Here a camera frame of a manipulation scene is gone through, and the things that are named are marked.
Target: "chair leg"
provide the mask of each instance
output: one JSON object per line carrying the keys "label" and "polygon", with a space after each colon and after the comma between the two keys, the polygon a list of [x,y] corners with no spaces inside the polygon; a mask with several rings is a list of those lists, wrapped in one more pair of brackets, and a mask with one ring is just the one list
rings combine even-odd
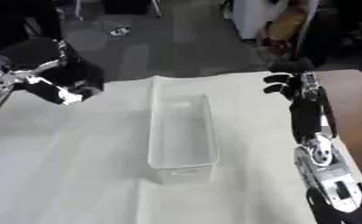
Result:
{"label": "chair leg", "polygon": [[83,17],[81,16],[81,0],[75,0],[75,17],[78,18],[79,21],[83,21]]}
{"label": "chair leg", "polygon": [[162,12],[161,12],[161,8],[159,7],[159,0],[151,0],[152,5],[155,8],[155,12],[157,14],[157,17],[161,18],[162,17]]}

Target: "white tablecloth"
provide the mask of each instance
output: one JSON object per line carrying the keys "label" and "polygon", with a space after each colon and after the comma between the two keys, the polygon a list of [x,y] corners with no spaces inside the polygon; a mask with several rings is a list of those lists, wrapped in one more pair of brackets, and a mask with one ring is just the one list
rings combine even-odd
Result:
{"label": "white tablecloth", "polygon": [[266,75],[155,78],[209,97],[221,160],[214,182],[194,185],[159,185],[147,165],[152,79],[68,107],[15,93],[0,110],[0,224],[315,223],[289,103],[262,93]]}

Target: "robotic arm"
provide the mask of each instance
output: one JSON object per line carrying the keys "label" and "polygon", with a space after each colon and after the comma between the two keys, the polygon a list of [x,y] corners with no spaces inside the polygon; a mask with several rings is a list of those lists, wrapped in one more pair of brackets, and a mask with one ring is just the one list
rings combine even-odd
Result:
{"label": "robotic arm", "polygon": [[100,93],[103,72],[66,42],[36,38],[0,52],[0,106],[17,89],[69,105]]}
{"label": "robotic arm", "polygon": [[362,224],[362,184],[333,142],[335,118],[323,87],[307,61],[282,63],[264,80],[267,94],[279,92],[292,101],[295,160],[306,185],[306,198],[318,224]]}

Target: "gray carpet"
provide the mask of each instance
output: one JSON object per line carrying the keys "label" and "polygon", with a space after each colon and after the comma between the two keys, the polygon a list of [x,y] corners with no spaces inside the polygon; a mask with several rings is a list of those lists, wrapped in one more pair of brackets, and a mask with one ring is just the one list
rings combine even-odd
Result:
{"label": "gray carpet", "polygon": [[[201,77],[266,68],[253,44],[240,40],[219,12],[218,0],[162,0],[164,17],[104,15],[100,4],[84,5],[84,22],[67,22],[66,39],[106,71],[107,81],[152,75]],[[131,25],[123,38],[110,38],[117,25]]]}

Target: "clear plastic bin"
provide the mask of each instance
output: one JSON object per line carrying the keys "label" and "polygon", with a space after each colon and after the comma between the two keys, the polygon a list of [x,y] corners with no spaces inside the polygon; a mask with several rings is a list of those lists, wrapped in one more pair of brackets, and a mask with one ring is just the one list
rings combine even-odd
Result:
{"label": "clear plastic bin", "polygon": [[162,183],[212,180],[218,162],[207,97],[154,95],[149,164]]}

